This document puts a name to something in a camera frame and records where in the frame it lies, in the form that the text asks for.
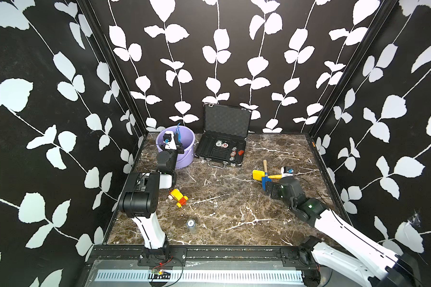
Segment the blue trowel yellow handle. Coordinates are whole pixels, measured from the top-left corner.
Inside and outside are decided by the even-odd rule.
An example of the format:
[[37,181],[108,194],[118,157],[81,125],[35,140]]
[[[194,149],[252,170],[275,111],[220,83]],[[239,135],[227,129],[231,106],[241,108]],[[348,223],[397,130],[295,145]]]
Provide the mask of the blue trowel yellow handle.
[[267,190],[267,183],[271,182],[271,179],[268,177],[267,160],[263,160],[263,169],[264,169],[264,176],[262,177],[262,188],[264,191],[266,191]]

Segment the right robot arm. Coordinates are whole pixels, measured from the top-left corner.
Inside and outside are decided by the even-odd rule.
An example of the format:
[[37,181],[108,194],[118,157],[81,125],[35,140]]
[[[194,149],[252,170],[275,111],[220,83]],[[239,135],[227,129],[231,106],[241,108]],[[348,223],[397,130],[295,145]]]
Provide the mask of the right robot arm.
[[302,245],[302,262],[317,264],[339,272],[362,287],[420,287],[418,262],[408,254],[399,255],[365,236],[346,223],[319,199],[307,197],[299,181],[284,177],[273,182],[262,178],[265,194],[281,200],[301,221],[336,241],[344,252],[316,237]]

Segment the blue rake yellow handle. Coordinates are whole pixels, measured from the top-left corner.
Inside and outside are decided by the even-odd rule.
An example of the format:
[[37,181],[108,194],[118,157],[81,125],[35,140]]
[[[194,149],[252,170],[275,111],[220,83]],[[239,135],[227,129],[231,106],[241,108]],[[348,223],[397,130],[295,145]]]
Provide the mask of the blue rake yellow handle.
[[176,126],[174,138],[175,138],[176,145],[181,145],[181,133],[180,133],[180,125],[179,124]]

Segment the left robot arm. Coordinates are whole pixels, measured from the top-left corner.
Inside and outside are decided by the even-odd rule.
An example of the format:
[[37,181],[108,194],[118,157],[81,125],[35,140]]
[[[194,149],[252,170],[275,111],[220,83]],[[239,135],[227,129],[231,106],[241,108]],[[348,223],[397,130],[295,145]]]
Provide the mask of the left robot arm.
[[157,155],[157,171],[132,172],[128,176],[119,199],[119,210],[138,226],[146,255],[168,258],[168,239],[160,227],[156,211],[159,191],[168,190],[176,184],[177,157],[182,149],[173,132],[166,132],[163,139],[162,151]]

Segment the yellow tool wooden tip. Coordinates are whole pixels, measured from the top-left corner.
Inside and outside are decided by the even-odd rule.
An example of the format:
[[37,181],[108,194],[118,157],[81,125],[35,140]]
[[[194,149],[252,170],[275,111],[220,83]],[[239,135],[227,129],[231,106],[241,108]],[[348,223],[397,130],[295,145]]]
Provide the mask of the yellow tool wooden tip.
[[282,173],[279,175],[267,175],[264,171],[259,171],[259,170],[252,171],[252,177],[256,181],[262,181],[264,178],[281,179],[281,178],[292,177],[292,176],[293,176],[292,173]]

